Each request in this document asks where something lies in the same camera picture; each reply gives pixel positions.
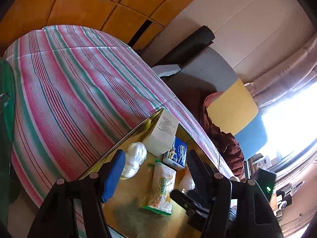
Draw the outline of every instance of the silver bolt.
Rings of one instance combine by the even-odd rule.
[[[222,178],[223,178],[223,175],[222,175],[221,173],[215,173],[215,174],[214,174],[214,177],[215,177],[216,179],[222,179]]]
[[[252,180],[252,179],[249,179],[248,180],[248,184],[253,186],[253,185],[256,184],[256,182],[254,180]]]
[[[64,182],[65,182],[65,180],[64,180],[63,178],[58,179],[58,180],[56,181],[56,183],[57,183],[58,185],[61,185],[61,184],[63,184]]]
[[[96,172],[91,173],[91,174],[89,175],[89,177],[90,177],[91,179],[96,179],[98,176],[99,176],[99,174],[96,173]]]

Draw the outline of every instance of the striped tablecloth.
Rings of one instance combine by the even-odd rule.
[[[34,30],[5,52],[15,75],[12,164],[37,206],[160,108],[175,115],[225,176],[222,157],[186,107],[126,44],[91,28]]]

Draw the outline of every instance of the yellow cushion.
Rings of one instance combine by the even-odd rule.
[[[212,122],[220,127],[221,131],[230,132],[232,135],[247,126],[258,111],[253,98],[240,79],[207,108]]]

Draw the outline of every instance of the blue tissue package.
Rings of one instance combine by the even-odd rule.
[[[175,137],[171,149],[164,154],[163,162],[176,170],[184,169],[187,145]]]

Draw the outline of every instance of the golden tray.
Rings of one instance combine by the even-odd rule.
[[[84,172],[79,179],[83,179],[93,172],[98,172],[103,163],[109,162],[112,159],[117,149],[127,151],[131,143],[142,141],[148,129],[156,122],[163,110],[163,108],[158,110],[130,131]],[[215,165],[181,124],[178,125],[176,136],[187,144],[187,151],[191,149],[196,150],[201,160],[210,164],[212,169],[218,172]],[[160,215],[142,208],[148,203],[155,159],[154,155],[148,153],[134,177],[129,179],[120,177],[113,197],[107,203],[103,204],[103,213],[107,224],[128,238],[190,238],[197,236],[197,231],[194,231],[194,228],[187,224],[188,216],[186,215],[186,211],[174,201],[172,202],[171,215]],[[174,189],[180,189],[179,184],[184,177],[184,172],[184,170],[176,172]]]

